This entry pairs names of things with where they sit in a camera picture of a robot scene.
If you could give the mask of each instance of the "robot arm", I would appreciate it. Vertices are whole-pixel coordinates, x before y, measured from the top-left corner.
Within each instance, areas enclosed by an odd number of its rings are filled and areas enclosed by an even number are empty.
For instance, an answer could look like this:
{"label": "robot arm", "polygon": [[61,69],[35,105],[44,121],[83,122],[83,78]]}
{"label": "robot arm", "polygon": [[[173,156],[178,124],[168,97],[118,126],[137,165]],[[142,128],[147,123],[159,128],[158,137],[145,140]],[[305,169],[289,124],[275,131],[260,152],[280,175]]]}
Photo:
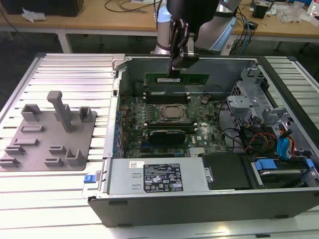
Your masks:
{"label": "robot arm", "polygon": [[167,0],[172,15],[168,78],[177,78],[181,69],[199,60],[194,52],[200,27],[214,17],[219,0]]}

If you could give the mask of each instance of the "blue tab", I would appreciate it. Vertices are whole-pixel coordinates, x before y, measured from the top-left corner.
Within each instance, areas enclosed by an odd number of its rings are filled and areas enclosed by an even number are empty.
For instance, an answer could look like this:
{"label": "blue tab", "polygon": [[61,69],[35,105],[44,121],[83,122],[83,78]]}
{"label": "blue tab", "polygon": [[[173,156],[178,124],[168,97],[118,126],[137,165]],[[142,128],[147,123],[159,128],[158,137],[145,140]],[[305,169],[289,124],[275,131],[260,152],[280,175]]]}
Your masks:
{"label": "blue tab", "polygon": [[255,162],[255,166],[258,171],[260,170],[269,170],[269,169],[277,169],[277,166],[273,159],[258,159]]}
{"label": "blue tab", "polygon": [[96,175],[85,175],[84,183],[96,183]]}
{"label": "blue tab", "polygon": [[289,139],[279,137],[278,143],[277,143],[277,153],[279,156],[283,157],[285,160],[288,160],[289,158],[287,157],[287,151],[289,147]]}
{"label": "blue tab", "polygon": [[314,162],[309,158],[306,159],[306,163],[307,163],[309,168],[313,168],[315,166]]}

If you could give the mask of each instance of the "motherboard chip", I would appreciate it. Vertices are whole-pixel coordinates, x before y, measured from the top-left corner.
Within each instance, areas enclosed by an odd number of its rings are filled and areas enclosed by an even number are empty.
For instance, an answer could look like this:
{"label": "motherboard chip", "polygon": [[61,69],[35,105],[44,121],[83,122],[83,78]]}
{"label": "motherboard chip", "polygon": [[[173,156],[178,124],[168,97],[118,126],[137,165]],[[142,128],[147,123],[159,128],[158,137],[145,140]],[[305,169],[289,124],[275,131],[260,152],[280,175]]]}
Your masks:
{"label": "motherboard chip", "polygon": [[177,120],[187,120],[186,107],[180,104],[174,105],[160,105],[160,120],[161,121],[177,121]]}
{"label": "motherboard chip", "polygon": [[168,106],[166,107],[165,114],[167,118],[179,118],[179,108],[176,106]]}

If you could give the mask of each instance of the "workbench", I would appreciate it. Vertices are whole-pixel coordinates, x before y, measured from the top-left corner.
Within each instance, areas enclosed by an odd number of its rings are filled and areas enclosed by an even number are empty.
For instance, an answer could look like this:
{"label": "workbench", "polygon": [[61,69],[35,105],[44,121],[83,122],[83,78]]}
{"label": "workbench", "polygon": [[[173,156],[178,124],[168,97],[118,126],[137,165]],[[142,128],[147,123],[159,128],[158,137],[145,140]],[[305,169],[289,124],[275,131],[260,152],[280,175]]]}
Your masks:
{"label": "workbench", "polygon": [[[135,35],[135,36],[157,36],[154,22],[153,7],[145,8],[147,13],[124,12],[116,13],[104,8],[105,0],[85,0],[82,10],[77,17],[47,16],[46,21],[29,22],[21,15],[6,15],[8,20],[21,32],[55,33],[59,37],[64,53],[72,53],[68,34],[97,34],[97,35]],[[128,8],[137,5],[128,3]],[[109,8],[119,9],[117,1],[110,2]],[[313,26],[306,21],[299,23],[282,24],[276,16],[265,16],[264,19],[251,19],[251,12],[242,9],[242,13],[249,19],[259,24],[254,40],[265,41],[292,41],[319,43],[319,27]],[[0,16],[0,31],[14,31],[8,25],[3,16]],[[235,25],[228,45],[233,43],[242,33],[242,26]],[[229,54],[229,46],[222,54]]]}
{"label": "workbench", "polygon": [[[283,79],[293,74],[295,81],[313,80],[303,68],[285,57],[268,59]],[[0,173],[1,238],[256,238],[256,234],[263,234],[259,237],[318,238],[319,207],[289,219],[104,227],[87,199],[83,199],[86,195],[82,190],[84,175],[102,168],[112,88],[108,83],[112,78],[111,62],[112,55],[108,54],[47,54],[37,57],[9,98],[0,113],[0,157],[23,119],[20,112],[25,104],[38,104],[41,110],[54,110],[46,100],[50,90],[62,91],[63,102],[69,104],[71,110],[86,105],[96,111],[98,117],[84,171]],[[285,81],[285,84],[293,94],[298,91],[292,81]],[[305,88],[303,92],[310,92],[311,85],[309,82],[309,89]],[[275,96],[276,92],[271,91],[271,94]],[[300,104],[306,110],[307,104],[302,99]],[[90,194],[97,190],[97,184],[89,184]]]}

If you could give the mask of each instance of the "warning label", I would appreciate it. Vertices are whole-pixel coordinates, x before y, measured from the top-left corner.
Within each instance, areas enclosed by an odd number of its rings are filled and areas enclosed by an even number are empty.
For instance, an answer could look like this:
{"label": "warning label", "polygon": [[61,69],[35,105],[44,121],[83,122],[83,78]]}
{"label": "warning label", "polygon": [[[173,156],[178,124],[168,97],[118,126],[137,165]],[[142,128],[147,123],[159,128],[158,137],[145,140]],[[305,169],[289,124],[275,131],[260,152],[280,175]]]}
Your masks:
{"label": "warning label", "polygon": [[144,191],[147,193],[183,191],[179,163],[144,165]]}

